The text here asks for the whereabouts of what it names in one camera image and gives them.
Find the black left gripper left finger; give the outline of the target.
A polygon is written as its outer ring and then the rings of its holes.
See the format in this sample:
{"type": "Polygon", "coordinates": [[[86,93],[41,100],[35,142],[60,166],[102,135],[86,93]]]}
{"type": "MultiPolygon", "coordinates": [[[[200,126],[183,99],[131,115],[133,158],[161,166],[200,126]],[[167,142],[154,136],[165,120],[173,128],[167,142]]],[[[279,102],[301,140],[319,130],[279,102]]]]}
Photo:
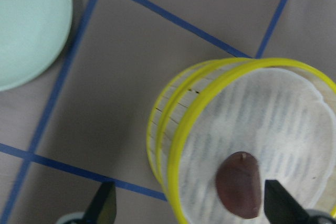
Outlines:
{"type": "Polygon", "coordinates": [[[84,216],[83,223],[114,223],[117,215],[117,199],[114,182],[100,185],[84,216]]]}

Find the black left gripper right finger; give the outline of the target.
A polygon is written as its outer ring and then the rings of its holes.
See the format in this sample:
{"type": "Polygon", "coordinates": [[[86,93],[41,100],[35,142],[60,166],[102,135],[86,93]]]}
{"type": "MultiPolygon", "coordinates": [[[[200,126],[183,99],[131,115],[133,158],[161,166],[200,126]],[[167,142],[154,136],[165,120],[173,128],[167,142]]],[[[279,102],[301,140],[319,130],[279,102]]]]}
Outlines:
{"type": "Polygon", "coordinates": [[[307,223],[308,213],[277,180],[265,180],[264,213],[269,223],[307,223]]]}

